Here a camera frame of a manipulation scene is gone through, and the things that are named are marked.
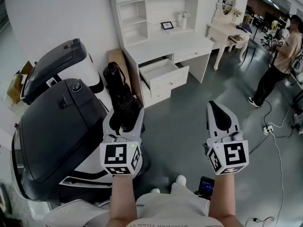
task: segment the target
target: concrete floor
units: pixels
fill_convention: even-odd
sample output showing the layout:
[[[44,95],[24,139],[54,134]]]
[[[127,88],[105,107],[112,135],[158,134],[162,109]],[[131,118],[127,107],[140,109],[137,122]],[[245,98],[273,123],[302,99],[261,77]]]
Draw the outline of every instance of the concrete floor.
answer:
[[[208,138],[206,130],[206,104],[210,100],[224,104],[238,117],[244,139],[250,151],[264,138],[263,118],[269,112],[265,103],[255,109],[247,101],[257,88],[267,70],[268,53],[258,48],[251,64],[252,49],[246,61],[240,64],[234,50],[224,53],[218,71],[213,70],[217,52],[210,57],[202,84],[188,75],[187,84],[174,89],[171,98],[153,105],[145,111],[146,131],[142,135],[144,148],[151,158],[151,168],[142,176],[136,196],[160,188],[169,192],[179,174],[187,178],[187,187],[196,191],[201,176],[214,178],[211,164],[205,156],[203,143]],[[276,125],[282,123],[288,105],[300,91],[287,80],[281,82],[267,98],[273,111],[266,118]],[[293,122],[291,109],[282,128],[274,128],[276,136],[289,135]],[[277,227],[299,227],[303,221],[303,136],[294,131],[291,138],[276,140],[281,152],[284,206]],[[237,218],[243,224],[248,218],[275,217],[266,226],[274,226],[282,202],[280,163],[274,139],[268,139],[250,156],[250,164],[236,179]]]

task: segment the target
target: round mirror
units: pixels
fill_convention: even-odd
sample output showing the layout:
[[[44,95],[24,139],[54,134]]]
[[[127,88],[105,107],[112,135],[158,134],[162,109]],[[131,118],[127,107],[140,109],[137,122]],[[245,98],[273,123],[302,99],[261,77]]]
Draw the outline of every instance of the round mirror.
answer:
[[[233,5],[234,5],[234,0],[223,0],[222,1],[223,14],[228,15],[232,10]]]

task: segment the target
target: power strip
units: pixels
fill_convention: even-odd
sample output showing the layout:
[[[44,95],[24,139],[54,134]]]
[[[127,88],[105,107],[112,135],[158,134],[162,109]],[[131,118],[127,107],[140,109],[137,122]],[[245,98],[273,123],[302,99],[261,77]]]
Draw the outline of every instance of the power strip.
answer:
[[[263,134],[265,134],[265,135],[268,135],[270,132],[273,132],[273,131],[274,131],[274,128],[271,125],[263,128]]]

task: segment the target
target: white sneaker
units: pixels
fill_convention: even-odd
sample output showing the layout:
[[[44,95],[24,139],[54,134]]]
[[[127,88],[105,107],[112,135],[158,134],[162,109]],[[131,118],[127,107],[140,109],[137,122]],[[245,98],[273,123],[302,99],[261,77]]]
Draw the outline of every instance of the white sneaker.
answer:
[[[186,177],[184,177],[183,175],[179,175],[176,179],[176,183],[179,183],[183,186],[186,185]]]
[[[254,105],[256,108],[260,108],[260,106],[257,106],[254,102],[254,99],[250,96],[247,97],[247,101],[251,104]]]
[[[154,188],[153,190],[151,190],[151,192],[160,193],[160,189],[159,188]]]

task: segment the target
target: white vase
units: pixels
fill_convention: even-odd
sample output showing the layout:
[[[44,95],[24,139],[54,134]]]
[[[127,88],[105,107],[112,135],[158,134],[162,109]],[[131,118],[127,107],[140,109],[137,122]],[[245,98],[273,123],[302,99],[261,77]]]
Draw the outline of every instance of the white vase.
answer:
[[[177,18],[178,27],[181,27],[181,21],[182,21],[182,13],[178,13],[178,18]]]
[[[187,17],[182,17],[181,28],[186,29]]]

